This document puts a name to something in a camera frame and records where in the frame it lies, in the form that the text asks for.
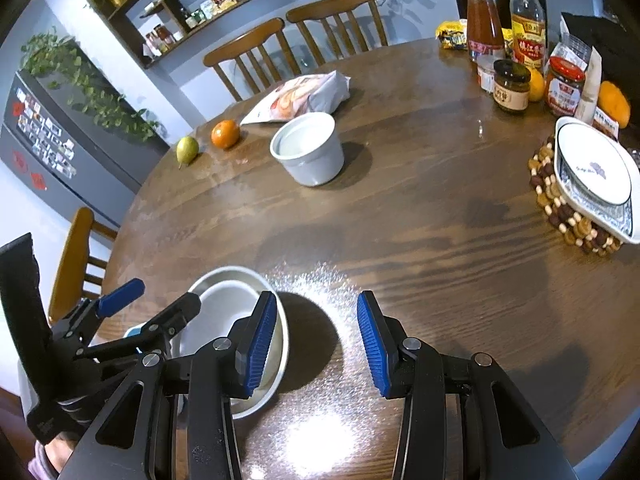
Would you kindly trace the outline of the person's left hand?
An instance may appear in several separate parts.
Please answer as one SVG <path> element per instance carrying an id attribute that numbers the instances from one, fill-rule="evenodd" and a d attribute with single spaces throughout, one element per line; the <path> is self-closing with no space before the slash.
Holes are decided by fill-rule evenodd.
<path id="1" fill-rule="evenodd" d="M 58 474 L 63 470 L 70 456 L 75 451 L 76 445 L 77 442 L 75 440 L 58 436 L 44 446 L 47 459 Z"/>

